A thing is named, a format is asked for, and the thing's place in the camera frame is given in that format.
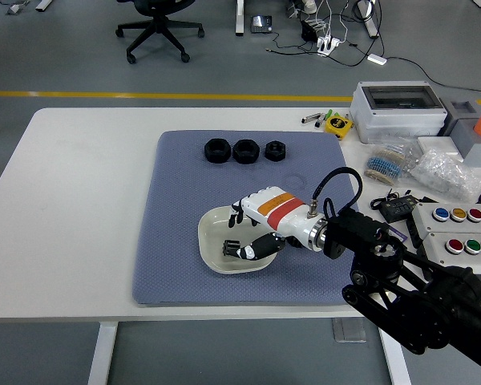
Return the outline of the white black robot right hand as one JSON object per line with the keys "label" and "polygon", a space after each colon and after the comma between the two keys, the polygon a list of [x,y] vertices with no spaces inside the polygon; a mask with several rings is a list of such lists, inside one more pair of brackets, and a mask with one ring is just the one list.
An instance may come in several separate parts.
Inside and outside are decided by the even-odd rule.
{"label": "white black robot right hand", "polygon": [[228,227],[239,225],[245,218],[253,226],[261,225],[264,235],[246,246],[239,241],[226,240],[223,255],[247,261],[261,260],[282,250],[289,237],[296,238],[309,250],[321,250],[317,243],[325,217],[312,214],[305,202],[279,187],[264,188],[232,204]]}

